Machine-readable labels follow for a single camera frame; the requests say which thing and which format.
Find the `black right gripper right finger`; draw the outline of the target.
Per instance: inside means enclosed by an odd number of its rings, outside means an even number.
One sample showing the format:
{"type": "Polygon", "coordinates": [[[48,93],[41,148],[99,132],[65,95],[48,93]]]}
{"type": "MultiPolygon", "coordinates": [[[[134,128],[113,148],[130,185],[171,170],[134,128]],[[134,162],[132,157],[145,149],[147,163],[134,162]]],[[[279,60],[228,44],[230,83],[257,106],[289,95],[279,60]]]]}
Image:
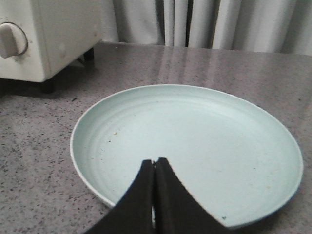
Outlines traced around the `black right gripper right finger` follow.
{"type": "Polygon", "coordinates": [[[155,163],[154,211],[158,234],[233,234],[201,207],[175,175],[169,161],[155,163]]]}

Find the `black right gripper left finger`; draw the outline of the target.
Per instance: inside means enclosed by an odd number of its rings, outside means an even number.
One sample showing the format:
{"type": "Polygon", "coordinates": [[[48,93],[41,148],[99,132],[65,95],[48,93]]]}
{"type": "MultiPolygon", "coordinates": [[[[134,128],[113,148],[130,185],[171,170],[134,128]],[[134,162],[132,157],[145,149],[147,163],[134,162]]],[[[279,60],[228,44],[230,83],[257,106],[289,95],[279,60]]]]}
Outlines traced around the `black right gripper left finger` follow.
{"type": "Polygon", "coordinates": [[[115,207],[87,234],[153,234],[154,166],[144,160],[133,183],[115,207]]]}

